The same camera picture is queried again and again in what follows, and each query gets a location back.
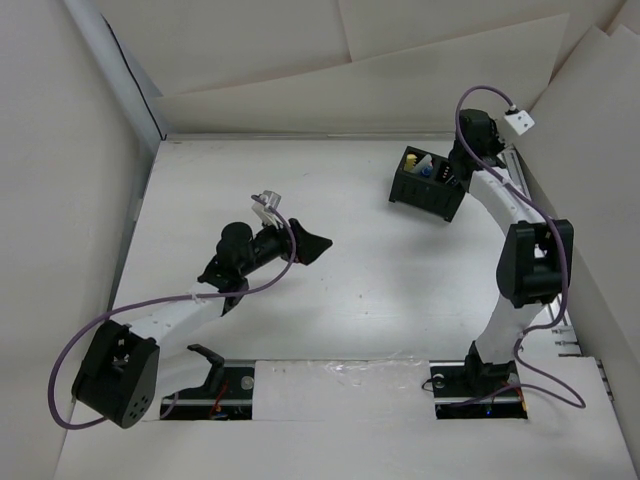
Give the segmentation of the yellow highlighter marker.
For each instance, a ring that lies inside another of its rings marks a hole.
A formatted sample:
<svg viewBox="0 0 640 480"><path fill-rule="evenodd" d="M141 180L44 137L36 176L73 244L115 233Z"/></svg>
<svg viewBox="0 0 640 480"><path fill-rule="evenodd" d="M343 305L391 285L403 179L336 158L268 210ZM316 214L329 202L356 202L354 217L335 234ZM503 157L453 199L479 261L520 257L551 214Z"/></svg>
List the yellow highlighter marker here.
<svg viewBox="0 0 640 480"><path fill-rule="evenodd" d="M403 166L403 170L406 172L414 173L416 171L416 165L419 163L420 159L415 154L408 154L405 157L405 163Z"/></svg>

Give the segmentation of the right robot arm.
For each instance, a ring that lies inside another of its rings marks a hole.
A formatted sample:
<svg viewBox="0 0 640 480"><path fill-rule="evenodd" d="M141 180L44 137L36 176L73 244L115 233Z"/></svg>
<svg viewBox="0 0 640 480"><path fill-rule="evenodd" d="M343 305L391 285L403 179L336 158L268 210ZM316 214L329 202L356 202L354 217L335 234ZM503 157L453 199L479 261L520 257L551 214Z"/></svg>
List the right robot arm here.
<svg viewBox="0 0 640 480"><path fill-rule="evenodd" d="M574 226L536 208L499 158L504 149L486 112L456 113L456 139L448 156L454 177L505 238L496 267L498 301L462 369L461 380L473 397L506 386L516 374L516 343L543 307L567 291L571 278Z"/></svg>

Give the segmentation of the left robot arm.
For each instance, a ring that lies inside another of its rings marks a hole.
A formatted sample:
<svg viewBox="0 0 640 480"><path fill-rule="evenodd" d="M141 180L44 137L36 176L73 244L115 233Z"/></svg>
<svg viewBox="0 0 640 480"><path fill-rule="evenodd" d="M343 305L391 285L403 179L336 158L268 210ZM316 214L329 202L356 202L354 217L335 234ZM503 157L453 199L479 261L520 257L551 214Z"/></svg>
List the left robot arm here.
<svg viewBox="0 0 640 480"><path fill-rule="evenodd" d="M157 394L161 362L176 355L192 332L234 309L250 290L248 275L276 259L309 265L332 245L295 218L258 233L243 222L228 224L185 299L130 324L102 322L72 385L73 398L122 429L132 427Z"/></svg>

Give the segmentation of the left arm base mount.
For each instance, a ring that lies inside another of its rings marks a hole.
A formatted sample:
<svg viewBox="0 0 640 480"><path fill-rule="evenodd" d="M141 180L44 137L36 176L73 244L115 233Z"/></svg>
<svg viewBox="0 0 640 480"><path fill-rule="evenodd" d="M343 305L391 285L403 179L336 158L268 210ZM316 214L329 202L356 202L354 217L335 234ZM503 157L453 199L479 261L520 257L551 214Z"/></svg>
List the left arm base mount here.
<svg viewBox="0 0 640 480"><path fill-rule="evenodd" d="M256 362L227 360L191 344L160 370L159 418L165 421L246 421L253 416Z"/></svg>

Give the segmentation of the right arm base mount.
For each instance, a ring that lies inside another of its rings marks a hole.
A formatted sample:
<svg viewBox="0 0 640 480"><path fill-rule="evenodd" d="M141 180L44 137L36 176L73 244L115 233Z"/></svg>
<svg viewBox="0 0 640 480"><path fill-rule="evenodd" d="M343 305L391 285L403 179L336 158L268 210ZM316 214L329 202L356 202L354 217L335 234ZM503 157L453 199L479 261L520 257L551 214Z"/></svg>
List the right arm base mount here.
<svg viewBox="0 0 640 480"><path fill-rule="evenodd" d="M513 361L472 372L462 360L430 361L429 377L422 388L430 390L438 420L520 419L528 413L518 385Z"/></svg>

